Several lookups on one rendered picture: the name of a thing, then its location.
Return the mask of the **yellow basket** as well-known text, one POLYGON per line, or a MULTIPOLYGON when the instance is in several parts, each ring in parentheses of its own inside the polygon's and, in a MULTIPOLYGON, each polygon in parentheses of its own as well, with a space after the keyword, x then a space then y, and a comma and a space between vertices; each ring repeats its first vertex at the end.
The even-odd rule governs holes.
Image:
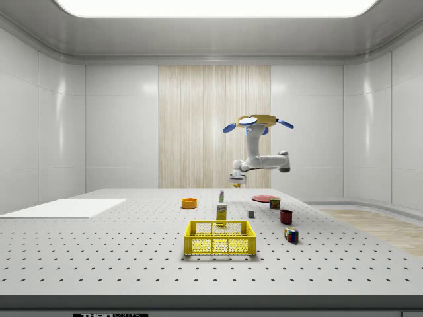
POLYGON ((256 254, 256 247, 245 220, 191 220, 184 233, 185 254, 256 254))

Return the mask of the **white board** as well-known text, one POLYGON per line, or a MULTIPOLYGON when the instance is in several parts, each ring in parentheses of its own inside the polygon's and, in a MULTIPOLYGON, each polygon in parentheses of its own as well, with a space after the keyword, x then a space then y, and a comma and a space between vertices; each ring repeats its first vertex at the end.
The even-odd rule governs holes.
POLYGON ((125 202, 125 199, 59 199, 0 215, 0 218, 91 218, 125 202))

